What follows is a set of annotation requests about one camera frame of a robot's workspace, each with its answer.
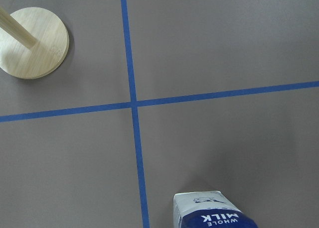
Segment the blue white milk carton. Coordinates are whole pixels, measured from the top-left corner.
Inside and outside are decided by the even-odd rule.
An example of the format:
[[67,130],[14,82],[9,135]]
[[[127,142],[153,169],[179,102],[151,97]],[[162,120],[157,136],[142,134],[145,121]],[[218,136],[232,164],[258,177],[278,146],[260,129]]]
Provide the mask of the blue white milk carton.
[[221,192],[205,191],[174,195],[173,226],[175,228],[256,228],[257,224]]

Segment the wooden mug tree stand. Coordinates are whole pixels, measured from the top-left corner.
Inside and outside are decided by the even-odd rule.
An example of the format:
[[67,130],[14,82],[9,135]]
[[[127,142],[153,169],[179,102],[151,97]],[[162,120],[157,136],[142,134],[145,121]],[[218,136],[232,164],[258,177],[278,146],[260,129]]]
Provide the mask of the wooden mug tree stand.
[[57,69],[69,49],[62,20],[40,7],[0,10],[0,68],[20,79],[37,79]]

